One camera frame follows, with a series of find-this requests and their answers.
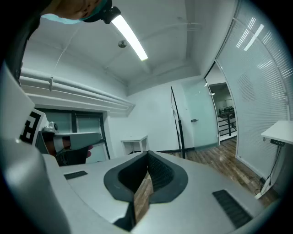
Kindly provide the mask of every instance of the pipe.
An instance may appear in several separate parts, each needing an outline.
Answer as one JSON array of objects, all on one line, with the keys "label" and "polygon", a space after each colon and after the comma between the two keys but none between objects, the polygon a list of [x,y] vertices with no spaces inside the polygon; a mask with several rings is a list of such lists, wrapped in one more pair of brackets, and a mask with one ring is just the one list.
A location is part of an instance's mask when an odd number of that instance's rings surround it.
[{"label": "pipe", "polygon": [[[29,77],[24,77],[24,76],[20,76],[20,81],[21,81],[22,85],[33,86],[33,87],[38,87],[38,88],[43,88],[43,89],[49,89],[49,86],[50,86],[50,83],[48,83],[44,80],[37,80],[34,78],[29,78]],[[117,105],[125,106],[127,108],[129,108],[130,106],[133,105],[133,104],[129,105],[128,103],[124,103],[119,100],[114,100],[109,97],[105,97],[103,95],[93,94],[91,92],[87,92],[87,91],[84,91],[81,89],[77,89],[77,88],[73,88],[73,87],[69,87],[69,86],[65,86],[65,85],[61,85],[61,84],[57,84],[57,83],[53,83],[52,90],[67,92],[67,93],[86,96],[86,97],[91,97],[91,98],[99,99],[101,101],[108,101],[108,102],[115,103]]]},{"label": "pipe", "polygon": [[[43,72],[38,72],[38,71],[28,69],[28,68],[22,68],[21,76],[25,76],[25,77],[29,77],[29,78],[33,78],[33,79],[37,79],[37,80],[44,80],[44,81],[47,81],[47,82],[50,82],[50,80],[51,80],[51,76],[49,74],[46,74],[46,73],[43,73]],[[102,95],[102,96],[106,96],[106,97],[109,97],[109,98],[112,98],[112,99],[115,99],[115,100],[118,100],[118,101],[128,103],[130,105],[133,105],[133,103],[131,103],[131,102],[129,102],[129,101],[123,99],[123,98],[114,96],[112,94],[106,93],[106,92],[101,91],[101,90],[91,88],[91,87],[89,87],[87,85],[83,85],[83,84],[80,84],[80,83],[77,83],[77,82],[74,82],[74,81],[71,81],[71,80],[66,80],[66,79],[64,79],[62,77],[58,77],[58,76],[54,76],[53,79],[54,79],[53,82],[57,83],[57,84],[66,85],[66,86],[69,86],[69,87],[77,88],[77,89],[88,91],[88,92],[95,93],[95,94],[99,94],[99,95]]]}]

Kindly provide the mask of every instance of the white desk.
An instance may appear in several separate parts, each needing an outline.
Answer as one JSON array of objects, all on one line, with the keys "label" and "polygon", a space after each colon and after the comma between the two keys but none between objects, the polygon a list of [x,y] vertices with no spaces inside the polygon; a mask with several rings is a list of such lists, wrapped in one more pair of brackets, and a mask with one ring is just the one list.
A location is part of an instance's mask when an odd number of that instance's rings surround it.
[{"label": "white desk", "polygon": [[[145,148],[143,148],[142,141],[145,141]],[[127,155],[126,148],[125,148],[125,143],[127,143],[127,142],[129,142],[131,144],[131,148],[132,148],[133,153],[135,152],[134,151],[134,143],[135,142],[139,143],[141,152],[148,150],[147,136],[129,136],[129,137],[125,137],[125,138],[123,138],[123,140],[121,140],[125,155]]]},{"label": "white desk", "polygon": [[[264,131],[261,134],[262,137],[264,137],[264,140],[266,138],[273,139],[277,141],[282,141],[288,144],[293,144],[293,121],[288,120],[279,120],[276,122],[273,126],[271,126],[269,129]],[[280,174],[280,171],[282,169],[282,165],[284,163],[284,157],[279,157],[278,161],[274,167],[274,170],[272,171],[271,177],[276,177]],[[270,180],[266,180],[262,190],[260,193],[258,193],[255,198],[260,198],[262,195],[264,195],[272,186],[274,185],[273,182],[270,184]]]},{"label": "white desk", "polygon": [[261,134],[262,137],[293,144],[293,121],[279,120]]}]

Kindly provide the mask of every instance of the ceiling fixture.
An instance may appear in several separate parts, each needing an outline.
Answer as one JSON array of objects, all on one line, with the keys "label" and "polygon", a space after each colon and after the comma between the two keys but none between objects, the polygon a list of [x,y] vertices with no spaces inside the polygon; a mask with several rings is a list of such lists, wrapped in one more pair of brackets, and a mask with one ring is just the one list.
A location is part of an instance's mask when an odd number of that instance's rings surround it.
[{"label": "ceiling fixture", "polygon": [[115,19],[112,20],[112,23],[126,38],[134,51],[137,53],[138,57],[141,59],[141,61],[146,60],[146,52],[144,51],[143,47],[141,46],[140,42],[138,41],[137,37],[135,36],[125,19],[122,16],[117,16]]},{"label": "ceiling fixture", "polygon": [[127,46],[127,42],[126,42],[125,40],[123,40],[123,41],[119,41],[119,42],[118,42],[118,46],[119,46],[120,48],[125,48],[125,47]]},{"label": "ceiling fixture", "polygon": [[256,30],[255,35],[252,37],[252,39],[250,40],[250,42],[248,42],[247,46],[244,48],[245,51],[247,51],[249,49],[249,47],[252,45],[252,43],[255,41],[255,39],[257,38],[257,36],[260,34],[260,32],[262,31],[262,29],[264,28],[264,25],[261,24],[259,26],[259,28]]}]

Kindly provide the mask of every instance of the black baseboard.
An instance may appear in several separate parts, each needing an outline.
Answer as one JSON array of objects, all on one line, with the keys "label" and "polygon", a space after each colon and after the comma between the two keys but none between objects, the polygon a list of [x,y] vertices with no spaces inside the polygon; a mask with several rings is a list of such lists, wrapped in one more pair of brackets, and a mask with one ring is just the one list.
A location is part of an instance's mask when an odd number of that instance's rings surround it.
[{"label": "black baseboard", "polygon": [[231,138],[225,139],[225,140],[223,140],[223,141],[220,141],[220,143],[221,143],[221,142],[224,142],[224,141],[231,140],[231,139],[233,139],[233,138],[237,138],[237,136],[234,136],[234,137],[231,137]]},{"label": "black baseboard", "polygon": [[[185,152],[192,151],[192,150],[194,150],[194,147],[186,148]],[[173,149],[173,150],[160,150],[158,152],[160,152],[160,153],[180,153],[181,151],[180,151],[180,149]]]},{"label": "black baseboard", "polygon": [[[140,152],[140,151],[134,151],[134,153],[138,153],[138,152]],[[134,154],[133,152],[130,152],[128,155],[130,155],[130,154]]]}]

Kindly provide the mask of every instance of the glass door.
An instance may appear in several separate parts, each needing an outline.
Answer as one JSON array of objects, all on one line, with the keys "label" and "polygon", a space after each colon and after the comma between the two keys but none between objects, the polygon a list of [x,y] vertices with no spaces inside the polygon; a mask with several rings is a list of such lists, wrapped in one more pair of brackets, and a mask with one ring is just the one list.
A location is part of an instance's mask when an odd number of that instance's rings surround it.
[{"label": "glass door", "polygon": [[205,79],[182,82],[192,122],[195,150],[218,146],[218,122],[212,94]]}]

